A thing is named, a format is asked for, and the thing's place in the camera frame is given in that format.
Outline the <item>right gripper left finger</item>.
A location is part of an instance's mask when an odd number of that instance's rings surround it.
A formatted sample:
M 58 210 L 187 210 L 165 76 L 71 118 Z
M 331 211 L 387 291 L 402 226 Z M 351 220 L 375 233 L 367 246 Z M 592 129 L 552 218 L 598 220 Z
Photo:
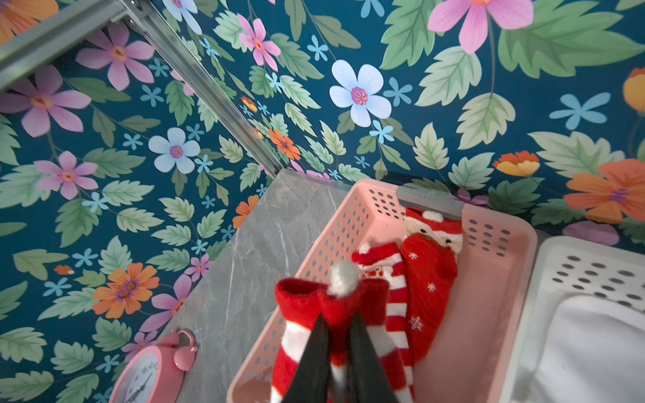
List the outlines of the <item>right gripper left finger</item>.
M 325 403 L 328 401 L 331 374 L 330 345 L 329 326 L 320 315 L 283 402 Z

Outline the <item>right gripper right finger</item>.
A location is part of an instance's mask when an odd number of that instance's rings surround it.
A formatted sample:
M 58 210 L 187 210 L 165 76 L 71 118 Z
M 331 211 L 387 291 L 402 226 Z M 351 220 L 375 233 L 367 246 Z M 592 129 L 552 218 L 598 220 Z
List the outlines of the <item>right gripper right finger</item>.
M 397 402 L 361 315 L 349 328 L 348 402 Z

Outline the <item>red white striped sock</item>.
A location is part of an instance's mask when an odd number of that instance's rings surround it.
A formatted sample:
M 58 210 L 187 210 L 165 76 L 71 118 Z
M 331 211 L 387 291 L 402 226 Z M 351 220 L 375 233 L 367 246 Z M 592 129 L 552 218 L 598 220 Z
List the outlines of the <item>red white striped sock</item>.
M 280 280 L 286 321 L 272 374 L 272 402 L 412 402 L 405 335 L 388 325 L 390 266 L 361 270 L 343 260 L 329 283 Z
M 396 345 L 401 355 L 402 367 L 406 376 L 406 393 L 404 402 L 414 401 L 413 366 L 406 335 L 407 286 L 405 265 L 396 243 L 370 246 L 363 243 L 352 253 L 351 260 L 358 265 L 362 278 L 380 278 L 390 284 L 386 305 L 386 332 Z

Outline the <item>red santa sock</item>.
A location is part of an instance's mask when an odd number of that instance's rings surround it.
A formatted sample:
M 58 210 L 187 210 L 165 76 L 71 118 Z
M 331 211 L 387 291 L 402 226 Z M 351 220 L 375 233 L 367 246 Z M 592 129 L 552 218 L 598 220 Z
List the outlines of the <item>red santa sock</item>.
M 412 363 L 423 360 L 436 337 L 458 276 L 463 248 L 460 220 L 410 207 L 400 253 L 407 289 L 406 335 Z

